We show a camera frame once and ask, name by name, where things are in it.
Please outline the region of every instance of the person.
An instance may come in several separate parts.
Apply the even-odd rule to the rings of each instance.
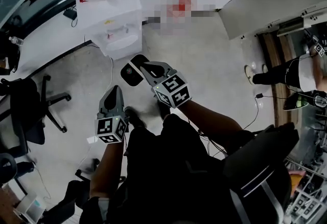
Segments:
[[[326,57],[319,57],[314,47],[311,47],[310,53],[275,66],[269,71],[264,65],[261,74],[256,74],[250,66],[246,65],[245,75],[252,85],[283,83],[297,87],[303,92],[314,90],[327,92]]]
[[[178,107],[206,136],[232,154],[254,134],[232,118],[189,100]],[[163,129],[149,132],[130,107],[127,178],[119,185],[124,143],[107,145],[92,176],[84,223],[241,223],[221,161],[210,157],[198,132],[159,103]]]

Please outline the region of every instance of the clothing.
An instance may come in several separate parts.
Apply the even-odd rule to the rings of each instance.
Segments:
[[[313,59],[310,57],[310,54],[300,56],[298,63],[298,77],[300,80],[300,88],[303,92],[317,90],[313,76]]]
[[[241,139],[235,138],[231,150],[240,148]],[[114,198],[90,199],[80,224],[240,223],[228,183],[221,176],[222,162],[208,156],[197,131],[178,116],[165,119],[159,136],[136,127],[127,159],[127,179]]]
[[[287,61],[279,66],[275,66],[267,73],[256,74],[253,76],[254,84],[274,85],[277,83],[285,84],[286,70],[289,69],[286,75],[286,84],[289,86],[300,88],[299,81],[299,64],[297,63],[299,57]]]

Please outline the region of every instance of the gray floor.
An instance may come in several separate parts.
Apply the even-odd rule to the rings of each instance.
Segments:
[[[261,72],[263,55],[257,39],[229,41],[217,13],[211,18],[196,19],[185,35],[159,35],[151,26],[145,25],[143,36],[143,54],[150,60],[167,62],[181,71],[189,82],[194,101],[234,118],[242,127],[256,116],[255,95],[263,93],[271,96],[269,86],[252,86],[244,74],[246,64]],[[122,88],[125,105],[140,111],[148,129],[159,134],[162,121],[147,82],[130,87],[120,77],[121,68],[130,58],[114,62],[112,85]],[[68,182],[75,179],[76,170],[87,168],[92,158],[101,158],[103,154],[105,146],[100,141],[88,144],[86,139],[94,136],[94,119],[99,100],[110,83],[110,70],[110,59],[104,57],[99,49],[84,47],[34,77],[39,83],[44,74],[51,75],[49,96],[61,92],[69,92],[72,96],[70,102],[62,101],[52,106],[53,114],[66,125],[68,132],[61,133],[45,119],[45,144],[29,143],[29,157],[36,161],[51,195],[51,199],[45,199],[49,208],[63,199]],[[258,103],[259,115],[249,130],[260,130],[274,123],[272,99],[260,99]],[[210,153],[216,153],[213,146],[210,146]],[[126,175],[126,165],[124,158],[122,175]],[[20,181],[41,197],[48,195],[36,171],[24,175]]]

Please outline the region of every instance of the sneaker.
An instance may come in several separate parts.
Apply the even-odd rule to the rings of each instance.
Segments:
[[[161,101],[158,101],[157,104],[159,107],[160,117],[162,118],[162,120],[164,120],[165,116],[170,114],[170,107],[162,103]]]
[[[244,71],[245,71],[245,75],[246,75],[247,79],[249,80],[250,84],[251,84],[251,85],[254,85],[252,79],[253,79],[253,77],[254,77],[254,75],[255,75],[255,72],[254,72],[254,71],[251,69],[251,67],[248,66],[248,65],[246,65],[246,66],[244,67]]]
[[[266,64],[262,65],[262,73],[267,73],[268,72],[268,68]]]
[[[283,110],[294,110],[307,106],[309,103],[305,96],[293,93],[284,102]]]
[[[145,124],[144,122],[138,117],[137,111],[132,108],[132,107],[126,107],[125,110],[125,115],[129,119],[129,123],[133,125],[134,128],[136,127],[144,127]]]

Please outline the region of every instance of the black pants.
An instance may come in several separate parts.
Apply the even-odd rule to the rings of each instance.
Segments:
[[[267,73],[254,75],[253,83],[262,85],[274,85],[277,83],[283,83],[289,86],[300,88],[300,82],[298,78],[298,60],[299,57],[295,58],[295,61],[290,60],[284,64],[273,67]],[[289,69],[289,71],[286,75],[285,83],[285,74],[287,69]]]

